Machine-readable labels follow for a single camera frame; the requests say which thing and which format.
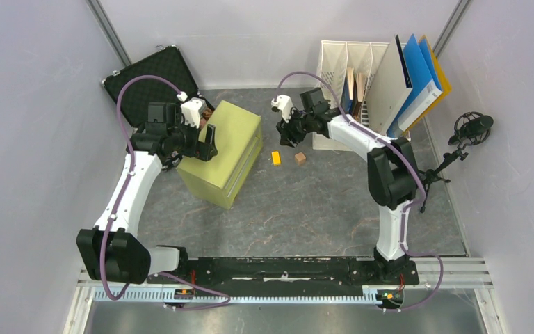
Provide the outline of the green drawer cabinet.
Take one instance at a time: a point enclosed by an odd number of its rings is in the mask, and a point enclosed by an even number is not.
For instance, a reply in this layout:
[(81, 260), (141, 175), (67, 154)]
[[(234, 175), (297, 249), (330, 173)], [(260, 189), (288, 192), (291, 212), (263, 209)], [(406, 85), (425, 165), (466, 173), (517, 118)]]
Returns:
[(261, 116), (223, 100), (209, 124), (218, 154), (210, 161), (184, 157), (177, 173), (191, 194), (230, 209), (263, 147)]

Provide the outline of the Animal Farm book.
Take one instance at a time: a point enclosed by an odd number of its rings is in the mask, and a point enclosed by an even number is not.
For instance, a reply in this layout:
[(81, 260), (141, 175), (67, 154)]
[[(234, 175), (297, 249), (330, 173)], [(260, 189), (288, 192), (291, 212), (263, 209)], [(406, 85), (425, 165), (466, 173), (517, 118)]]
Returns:
[(346, 76), (343, 85), (343, 91), (341, 95), (341, 107), (344, 109), (347, 115), (353, 115), (354, 107), (354, 91), (355, 91), (355, 70), (353, 67), (346, 69)]

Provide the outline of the brown small book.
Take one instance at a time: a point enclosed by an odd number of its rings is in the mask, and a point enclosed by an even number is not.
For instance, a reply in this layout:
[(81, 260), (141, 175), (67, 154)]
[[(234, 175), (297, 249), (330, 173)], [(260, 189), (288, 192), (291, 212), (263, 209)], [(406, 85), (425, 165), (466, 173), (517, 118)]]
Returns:
[(354, 101), (353, 101), (352, 116), (358, 122), (361, 121), (361, 113), (362, 113), (364, 98), (366, 94), (368, 79), (369, 79), (368, 76), (364, 73), (356, 72), (354, 75), (355, 85), (354, 85)]

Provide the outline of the white paper box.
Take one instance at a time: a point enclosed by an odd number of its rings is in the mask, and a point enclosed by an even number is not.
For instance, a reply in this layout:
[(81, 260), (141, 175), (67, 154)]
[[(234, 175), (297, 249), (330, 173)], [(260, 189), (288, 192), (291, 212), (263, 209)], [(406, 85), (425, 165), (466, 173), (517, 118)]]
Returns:
[(411, 91), (412, 83), (403, 47), (399, 36), (395, 35), (366, 94), (369, 128), (378, 134), (386, 135)]

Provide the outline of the blue plastic folder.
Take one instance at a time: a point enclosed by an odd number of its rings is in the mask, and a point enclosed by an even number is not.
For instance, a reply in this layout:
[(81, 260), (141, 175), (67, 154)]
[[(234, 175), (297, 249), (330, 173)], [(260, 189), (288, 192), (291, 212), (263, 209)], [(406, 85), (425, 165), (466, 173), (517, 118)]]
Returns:
[(432, 59), (432, 49), (423, 36), (412, 34), (403, 48), (412, 90), (390, 124), (387, 135), (397, 138), (414, 125), (444, 92)]

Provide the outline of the orange plastic folder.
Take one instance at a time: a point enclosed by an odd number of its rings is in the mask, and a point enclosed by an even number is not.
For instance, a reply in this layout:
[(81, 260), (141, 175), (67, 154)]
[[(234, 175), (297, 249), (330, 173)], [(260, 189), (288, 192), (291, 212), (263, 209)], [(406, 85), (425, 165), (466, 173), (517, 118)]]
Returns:
[(425, 35), (421, 36), (416, 47), (418, 51), (415, 52), (413, 71), (408, 65), (413, 83), (412, 92), (416, 95), (400, 121), (405, 132), (411, 130), (452, 91), (451, 84)]

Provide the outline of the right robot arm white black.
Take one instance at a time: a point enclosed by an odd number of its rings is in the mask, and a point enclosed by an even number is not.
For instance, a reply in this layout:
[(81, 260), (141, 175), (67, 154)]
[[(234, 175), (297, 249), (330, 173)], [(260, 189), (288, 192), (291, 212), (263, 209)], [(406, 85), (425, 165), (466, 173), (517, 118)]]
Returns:
[(277, 95), (271, 109), (281, 115), (276, 128), (280, 144), (294, 147), (309, 133), (342, 143), (366, 162), (369, 193), (378, 204), (380, 227), (374, 248), (374, 276), (383, 284), (398, 279), (410, 261), (407, 224), (416, 192), (422, 186), (409, 140), (376, 134), (333, 108), (320, 88), (300, 96), (303, 108), (294, 107), (288, 95)]

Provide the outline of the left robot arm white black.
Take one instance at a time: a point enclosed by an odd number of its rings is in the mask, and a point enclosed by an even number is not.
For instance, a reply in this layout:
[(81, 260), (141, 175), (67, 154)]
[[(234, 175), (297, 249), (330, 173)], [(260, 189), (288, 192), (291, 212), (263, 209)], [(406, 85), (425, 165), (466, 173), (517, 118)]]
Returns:
[(172, 158), (209, 161), (217, 155), (215, 126), (201, 126), (206, 107), (200, 98), (181, 104), (149, 103), (147, 121), (129, 139), (124, 168), (106, 209), (93, 228), (79, 230), (76, 237), (93, 280), (141, 284), (150, 275), (157, 255), (168, 260), (163, 272), (173, 283), (189, 278), (191, 266), (179, 258), (177, 248), (151, 251), (136, 234), (152, 184)]

